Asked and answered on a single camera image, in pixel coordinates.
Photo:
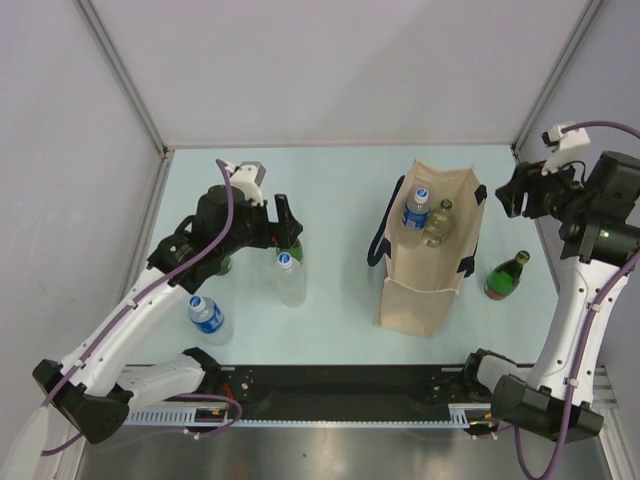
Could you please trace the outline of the beige canvas tote bag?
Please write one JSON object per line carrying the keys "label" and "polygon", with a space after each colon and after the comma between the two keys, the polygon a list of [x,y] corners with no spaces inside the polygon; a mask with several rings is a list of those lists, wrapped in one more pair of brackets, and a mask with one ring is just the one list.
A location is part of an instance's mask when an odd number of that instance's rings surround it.
{"label": "beige canvas tote bag", "polygon": [[[419,188],[434,203],[452,202],[452,228],[436,246],[401,240],[406,203]],[[416,160],[396,181],[367,253],[370,267],[386,267],[376,326],[421,337],[438,332],[463,280],[475,271],[486,198],[487,188],[471,168],[438,170]]]}

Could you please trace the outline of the clear glass bottle green cap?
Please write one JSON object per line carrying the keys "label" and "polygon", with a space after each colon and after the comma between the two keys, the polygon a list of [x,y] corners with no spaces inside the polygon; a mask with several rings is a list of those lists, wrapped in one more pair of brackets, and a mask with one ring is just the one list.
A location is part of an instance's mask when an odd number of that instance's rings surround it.
{"label": "clear glass bottle green cap", "polygon": [[435,208],[425,226],[422,241],[428,247],[440,245],[453,225],[453,202],[443,199]]}

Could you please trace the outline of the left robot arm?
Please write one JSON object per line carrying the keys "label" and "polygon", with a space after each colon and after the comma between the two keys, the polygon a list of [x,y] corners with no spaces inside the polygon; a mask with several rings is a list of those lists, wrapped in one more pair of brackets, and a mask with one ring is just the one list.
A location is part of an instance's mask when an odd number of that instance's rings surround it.
{"label": "left robot arm", "polygon": [[122,371],[166,314],[217,275],[225,259],[245,247],[285,248],[298,240],[303,226],[287,196],[274,200],[278,219],[272,222],[267,205],[253,203],[239,187],[210,187],[195,213],[159,242],[134,286],[94,333],[63,360],[44,359],[34,368],[46,405],[98,444],[136,410],[183,394],[214,397],[220,365],[196,347],[151,367],[140,380],[128,381]]}

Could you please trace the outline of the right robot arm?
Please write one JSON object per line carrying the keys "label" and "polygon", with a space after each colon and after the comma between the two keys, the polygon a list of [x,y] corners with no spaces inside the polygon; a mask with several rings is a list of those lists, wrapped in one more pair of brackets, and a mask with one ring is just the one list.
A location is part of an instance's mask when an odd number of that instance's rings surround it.
{"label": "right robot arm", "polygon": [[603,426],[592,408],[596,360],[628,263],[639,254],[639,230],[626,222],[639,198],[638,159],[605,151],[585,183],[574,175],[572,165],[546,173],[542,163],[523,162],[497,189],[509,217],[560,221],[558,303],[526,378],[513,361],[484,349],[469,355],[461,376],[469,399],[490,396],[493,418],[561,442],[594,437]]}

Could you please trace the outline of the blue label water bottle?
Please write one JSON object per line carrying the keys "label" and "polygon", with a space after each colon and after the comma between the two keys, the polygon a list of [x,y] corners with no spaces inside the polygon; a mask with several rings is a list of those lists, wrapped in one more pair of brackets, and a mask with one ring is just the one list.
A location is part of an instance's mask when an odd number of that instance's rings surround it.
{"label": "blue label water bottle", "polygon": [[414,189],[407,197],[402,215],[402,225],[411,231],[423,230],[431,214],[431,196],[425,187]]}

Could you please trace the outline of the clear plastic bottle blue cap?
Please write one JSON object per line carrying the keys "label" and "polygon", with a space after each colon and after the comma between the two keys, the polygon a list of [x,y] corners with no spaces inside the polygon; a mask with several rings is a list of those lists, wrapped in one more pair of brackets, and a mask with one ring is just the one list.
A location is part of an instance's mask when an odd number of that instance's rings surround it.
{"label": "clear plastic bottle blue cap", "polygon": [[278,254],[274,276],[276,288],[285,305],[294,308],[304,303],[307,293],[304,270],[289,252]]}

